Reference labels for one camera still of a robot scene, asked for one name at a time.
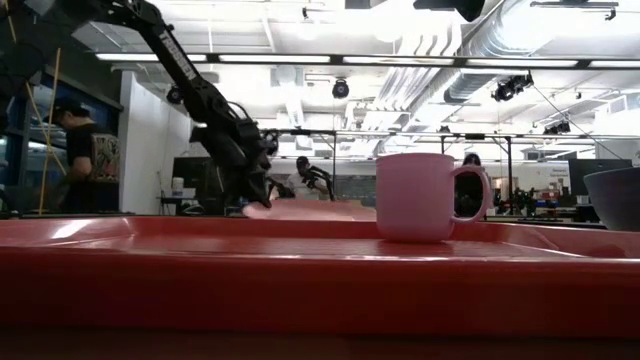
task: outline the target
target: black equipment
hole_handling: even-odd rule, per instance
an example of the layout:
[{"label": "black equipment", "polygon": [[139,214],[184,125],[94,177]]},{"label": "black equipment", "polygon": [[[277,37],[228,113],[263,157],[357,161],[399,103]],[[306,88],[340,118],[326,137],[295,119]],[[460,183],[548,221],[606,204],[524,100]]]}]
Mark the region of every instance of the black equipment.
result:
[{"label": "black equipment", "polygon": [[472,22],[482,15],[485,0],[416,0],[413,8],[417,10],[456,9],[466,21]]},{"label": "black equipment", "polygon": [[313,182],[318,178],[324,180],[327,184],[327,190],[329,190],[329,199],[331,199],[331,201],[336,201],[336,197],[333,192],[333,181],[331,181],[331,174],[320,169],[319,167],[311,166],[305,171],[303,175],[303,181],[305,183],[308,183],[310,181]]},{"label": "black equipment", "polygon": [[560,135],[567,134],[571,132],[571,126],[568,121],[562,121],[559,124],[545,127],[542,135]]},{"label": "black equipment", "polygon": [[589,192],[584,177],[597,172],[632,167],[631,160],[625,159],[569,159],[569,181],[571,195],[587,196]]},{"label": "black equipment", "polygon": [[172,177],[183,178],[185,188],[194,188],[206,192],[210,182],[217,182],[217,179],[211,179],[211,174],[215,172],[213,159],[208,157],[178,157],[173,159]]},{"label": "black equipment", "polygon": [[531,71],[527,75],[511,76],[506,81],[498,82],[498,87],[491,94],[491,97],[498,102],[509,101],[532,85],[534,85],[534,82]]},{"label": "black equipment", "polygon": [[167,101],[174,105],[182,104],[182,92],[180,92],[180,88],[176,85],[171,86],[169,92],[167,93]]},{"label": "black equipment", "polygon": [[349,96],[349,85],[347,85],[347,80],[338,79],[336,83],[333,85],[333,91],[331,92],[334,99],[344,99]]},{"label": "black equipment", "polygon": [[[56,0],[39,14],[24,0],[8,1],[10,14],[0,7],[0,133],[7,126],[11,99],[44,68],[58,48],[90,21],[136,30],[173,79],[191,118],[206,127],[194,128],[192,142],[200,142],[219,165],[225,198],[244,197],[270,207],[267,155],[277,143],[261,137],[256,123],[240,116],[210,82],[206,81],[178,44],[173,27],[165,24],[158,8],[144,0]],[[13,43],[6,21],[11,17],[17,35]]]}]

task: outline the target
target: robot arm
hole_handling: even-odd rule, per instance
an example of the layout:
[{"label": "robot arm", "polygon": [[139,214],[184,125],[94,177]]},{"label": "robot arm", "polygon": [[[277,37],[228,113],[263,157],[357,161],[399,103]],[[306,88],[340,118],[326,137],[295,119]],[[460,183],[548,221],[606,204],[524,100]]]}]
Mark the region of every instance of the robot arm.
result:
[{"label": "robot arm", "polygon": [[336,201],[335,194],[333,193],[333,182],[331,181],[331,174],[316,166],[311,166],[309,169],[307,169],[307,174],[307,176],[309,176],[309,178],[311,179],[318,178],[324,180],[325,184],[327,184],[327,190],[329,191],[329,199],[331,201]]},{"label": "robot arm", "polygon": [[[199,74],[157,7],[144,0],[55,0],[34,22],[34,10],[24,6],[24,1],[5,1],[10,9],[16,9],[9,15],[18,43],[7,51],[0,49],[0,114],[6,113],[11,97],[78,28],[90,21],[131,28],[157,55],[179,88],[191,118],[206,124],[194,129],[191,141],[202,143],[219,165],[225,196],[242,196],[270,206],[265,173],[270,168],[267,155],[277,151],[277,138],[263,138],[256,123],[247,114],[237,114],[218,89]],[[1,11],[0,21],[7,17],[4,7]],[[3,27],[0,40],[5,37]]]}]

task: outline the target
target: white wall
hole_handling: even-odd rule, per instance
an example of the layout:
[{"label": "white wall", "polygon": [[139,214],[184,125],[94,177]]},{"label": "white wall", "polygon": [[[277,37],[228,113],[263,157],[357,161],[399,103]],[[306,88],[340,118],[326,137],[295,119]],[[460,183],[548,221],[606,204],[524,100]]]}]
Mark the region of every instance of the white wall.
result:
[{"label": "white wall", "polygon": [[171,188],[173,158],[189,150],[191,119],[142,87],[132,72],[122,74],[118,134],[122,157],[120,207],[158,214],[160,183]]},{"label": "white wall", "polygon": [[[598,135],[640,135],[639,115],[640,110],[635,109],[596,117],[594,133]],[[605,140],[600,141],[600,144],[596,144],[596,158],[618,159],[621,157],[632,160],[634,166],[640,166],[639,140]]]}]

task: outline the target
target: cap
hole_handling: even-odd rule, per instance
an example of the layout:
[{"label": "cap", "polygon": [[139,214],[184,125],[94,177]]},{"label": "cap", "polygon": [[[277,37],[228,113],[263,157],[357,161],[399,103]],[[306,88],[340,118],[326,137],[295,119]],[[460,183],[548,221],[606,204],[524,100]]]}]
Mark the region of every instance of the cap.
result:
[{"label": "cap", "polygon": [[300,156],[296,160],[296,167],[300,167],[300,166],[307,165],[307,164],[309,164],[309,159],[306,156]]},{"label": "cap", "polygon": [[[68,97],[62,97],[62,98],[58,98],[56,99],[55,103],[53,104],[53,119],[52,119],[52,123],[53,124],[58,124],[58,117],[60,116],[60,114],[64,113],[65,111],[69,111],[70,113],[76,115],[82,112],[86,112],[86,110],[82,107],[82,103],[80,103],[79,101],[73,100],[71,98]],[[43,121],[45,123],[49,122],[49,117],[45,117],[43,119]]]}]

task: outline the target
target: red tray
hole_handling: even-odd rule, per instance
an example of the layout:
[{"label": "red tray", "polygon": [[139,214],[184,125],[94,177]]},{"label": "red tray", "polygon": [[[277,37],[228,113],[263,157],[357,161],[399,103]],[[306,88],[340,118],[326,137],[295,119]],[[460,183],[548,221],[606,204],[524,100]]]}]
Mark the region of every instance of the red tray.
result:
[{"label": "red tray", "polygon": [[3,221],[0,245],[3,325],[640,337],[632,233],[130,217]]}]

